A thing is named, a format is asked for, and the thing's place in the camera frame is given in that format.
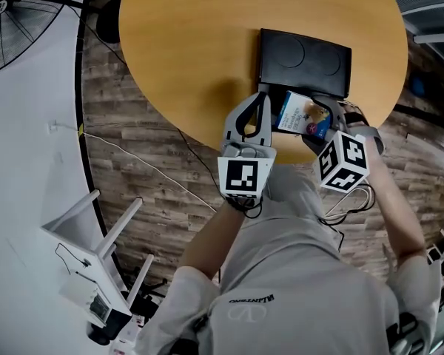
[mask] round wooden table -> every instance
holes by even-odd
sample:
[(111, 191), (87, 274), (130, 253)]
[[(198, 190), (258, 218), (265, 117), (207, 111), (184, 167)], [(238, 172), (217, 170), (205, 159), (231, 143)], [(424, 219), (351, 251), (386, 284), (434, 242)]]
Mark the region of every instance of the round wooden table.
[[(260, 28), (352, 48), (348, 100), (372, 126), (400, 96), (408, 63), (395, 0), (122, 0), (120, 37), (150, 103), (194, 139), (220, 149), (227, 114), (256, 92)], [(315, 159), (300, 137), (273, 132), (277, 161)]]

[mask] wood plank floor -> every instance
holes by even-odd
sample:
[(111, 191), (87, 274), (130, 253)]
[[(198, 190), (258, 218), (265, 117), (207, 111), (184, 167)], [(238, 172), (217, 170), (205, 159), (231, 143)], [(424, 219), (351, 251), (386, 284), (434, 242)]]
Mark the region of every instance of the wood plank floor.
[[(95, 16), (88, 23), (95, 25)], [(112, 48), (123, 57), (118, 45)], [(88, 30), (82, 84), (84, 125), (88, 133), (135, 153), (211, 206), (217, 208), (221, 204), (208, 171), (187, 149), (178, 130), (144, 97), (128, 69)], [(405, 96), (410, 96), (407, 89), (402, 99), (404, 104), (410, 104)], [(393, 112), (380, 131), (386, 142), (386, 163), (421, 220), (427, 241), (432, 243), (444, 228), (444, 130)], [(186, 138), (217, 178), (218, 152)], [(430, 147), (417, 144), (418, 138), (420, 141), (426, 138)], [(124, 271), (132, 274), (145, 255), (152, 253), (155, 262), (145, 282), (171, 280), (185, 245), (211, 217), (211, 210), (115, 147), (88, 138), (87, 148), (94, 184), (101, 191), (98, 200), (107, 228), (136, 196), (144, 201), (118, 238), (116, 254)], [(312, 176), (310, 165), (297, 168)], [(325, 189), (320, 193), (326, 209), (341, 196)], [(359, 192), (346, 201), (343, 209), (355, 208), (362, 200)], [(340, 229), (346, 235), (341, 251), (343, 259), (384, 278), (386, 260), (381, 248), (387, 239), (378, 207), (349, 216)]]

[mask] black box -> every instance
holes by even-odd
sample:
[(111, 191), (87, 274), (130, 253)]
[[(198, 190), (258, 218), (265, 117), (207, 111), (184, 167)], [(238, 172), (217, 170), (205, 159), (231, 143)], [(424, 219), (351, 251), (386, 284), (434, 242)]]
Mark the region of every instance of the black box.
[(351, 56), (352, 50), (339, 44), (261, 29), (258, 83), (308, 95), (320, 92), (346, 98)]

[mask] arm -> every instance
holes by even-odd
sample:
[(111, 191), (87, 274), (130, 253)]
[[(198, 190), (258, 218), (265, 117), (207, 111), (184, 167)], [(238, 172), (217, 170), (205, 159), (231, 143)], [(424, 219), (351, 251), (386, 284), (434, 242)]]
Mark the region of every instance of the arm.
[(414, 255), (426, 256), (420, 221), (391, 177), (373, 138), (367, 138), (366, 148), (370, 167), (369, 183), (375, 190), (398, 266)]
[(223, 265), (245, 216), (227, 202), (192, 239), (179, 261), (179, 267), (190, 266), (210, 280)]

